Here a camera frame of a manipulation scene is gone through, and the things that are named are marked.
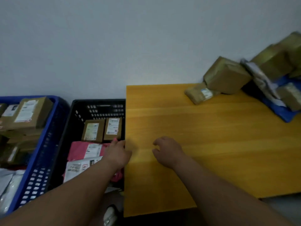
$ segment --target white wall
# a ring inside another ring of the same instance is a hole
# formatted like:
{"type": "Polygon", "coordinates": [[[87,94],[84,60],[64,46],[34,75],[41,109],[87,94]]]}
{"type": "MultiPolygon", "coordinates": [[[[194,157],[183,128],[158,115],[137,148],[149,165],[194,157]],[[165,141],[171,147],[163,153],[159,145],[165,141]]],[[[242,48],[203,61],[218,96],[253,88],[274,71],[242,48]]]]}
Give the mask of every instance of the white wall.
{"type": "Polygon", "coordinates": [[[301,30],[301,0],[0,0],[0,95],[124,98],[194,83],[301,30]]]}

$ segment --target blue plastic crate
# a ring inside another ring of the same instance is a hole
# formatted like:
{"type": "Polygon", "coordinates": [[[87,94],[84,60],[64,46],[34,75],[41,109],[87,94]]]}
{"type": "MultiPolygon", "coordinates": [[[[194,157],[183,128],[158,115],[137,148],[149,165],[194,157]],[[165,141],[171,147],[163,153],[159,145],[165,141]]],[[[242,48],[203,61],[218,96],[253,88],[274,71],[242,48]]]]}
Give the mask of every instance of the blue plastic crate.
{"type": "MultiPolygon", "coordinates": [[[[0,103],[19,104],[23,98],[39,97],[45,96],[0,97],[0,103]]],[[[70,111],[70,106],[62,98],[46,97],[53,102],[53,107],[7,214],[46,192],[49,172],[70,111]]]]}

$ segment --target paper label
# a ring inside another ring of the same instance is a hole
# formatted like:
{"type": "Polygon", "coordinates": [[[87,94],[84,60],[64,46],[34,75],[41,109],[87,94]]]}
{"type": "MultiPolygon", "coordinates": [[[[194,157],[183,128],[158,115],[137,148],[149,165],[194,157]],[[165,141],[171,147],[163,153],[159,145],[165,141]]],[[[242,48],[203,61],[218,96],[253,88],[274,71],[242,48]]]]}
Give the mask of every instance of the paper label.
{"type": "Polygon", "coordinates": [[[119,118],[109,118],[107,135],[117,135],[118,134],[119,120],[120,120],[119,118]]]}
{"type": "Polygon", "coordinates": [[[209,90],[208,88],[201,89],[201,92],[204,95],[205,100],[208,100],[213,97],[211,90],[209,90]]]}
{"type": "Polygon", "coordinates": [[[15,120],[15,122],[28,122],[31,121],[33,112],[36,108],[37,103],[39,100],[30,100],[25,102],[15,120]]]}
{"type": "Polygon", "coordinates": [[[16,110],[18,108],[18,105],[9,105],[5,112],[2,114],[3,117],[12,117],[16,110]]]}
{"type": "Polygon", "coordinates": [[[67,162],[64,182],[76,177],[90,166],[100,161],[102,156],[67,162]]]}
{"type": "Polygon", "coordinates": [[[87,124],[84,140],[96,140],[99,123],[87,124]]]}
{"type": "Polygon", "coordinates": [[[14,158],[14,156],[15,156],[17,150],[18,150],[18,147],[14,147],[14,148],[13,148],[13,151],[11,152],[11,155],[9,156],[7,162],[11,162],[11,161],[13,160],[13,158],[14,158]]]}
{"type": "Polygon", "coordinates": [[[97,144],[97,143],[89,144],[88,147],[87,147],[84,159],[99,156],[101,147],[102,147],[102,144],[97,144]]]}

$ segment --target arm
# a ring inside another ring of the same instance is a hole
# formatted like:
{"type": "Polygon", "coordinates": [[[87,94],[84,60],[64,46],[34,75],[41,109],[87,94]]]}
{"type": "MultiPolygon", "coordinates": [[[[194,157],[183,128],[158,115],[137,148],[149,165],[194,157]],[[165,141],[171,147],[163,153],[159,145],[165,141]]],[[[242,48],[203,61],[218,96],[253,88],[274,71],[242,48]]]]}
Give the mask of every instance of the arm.
{"type": "Polygon", "coordinates": [[[99,162],[17,209],[0,220],[0,225],[88,225],[110,179],[131,158],[132,152],[125,151],[124,144],[113,141],[99,162]]]}
{"type": "Polygon", "coordinates": [[[175,171],[209,225],[292,225],[265,203],[185,155],[174,139],[161,137],[153,144],[160,148],[153,149],[158,162],[175,171]]]}

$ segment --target yellow table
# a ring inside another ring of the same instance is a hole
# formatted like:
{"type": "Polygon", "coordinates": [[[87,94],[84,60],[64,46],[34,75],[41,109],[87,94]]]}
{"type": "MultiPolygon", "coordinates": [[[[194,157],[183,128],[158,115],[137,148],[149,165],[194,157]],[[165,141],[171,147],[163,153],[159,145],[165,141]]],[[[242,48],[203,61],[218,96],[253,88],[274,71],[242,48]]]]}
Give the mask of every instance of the yellow table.
{"type": "Polygon", "coordinates": [[[195,207],[175,173],[152,155],[163,135],[255,197],[301,192],[301,116],[284,123],[242,91],[196,106],[184,95],[189,86],[127,86],[126,148],[133,156],[125,169],[124,216],[195,207]]]}

